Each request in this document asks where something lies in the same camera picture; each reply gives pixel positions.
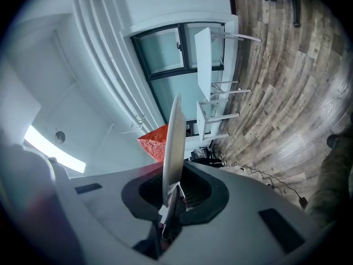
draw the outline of window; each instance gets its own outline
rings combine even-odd
[[[205,96],[197,84],[195,34],[210,27],[224,32],[221,23],[173,24],[140,33],[131,38],[146,80],[165,123],[168,123],[174,97],[181,94],[181,108],[187,119],[187,136],[196,135],[196,101]],[[212,41],[212,78],[221,81],[224,39]],[[207,116],[215,113],[210,105]]]

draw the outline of black slot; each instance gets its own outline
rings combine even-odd
[[[259,214],[286,254],[305,242],[275,209],[260,211]]]

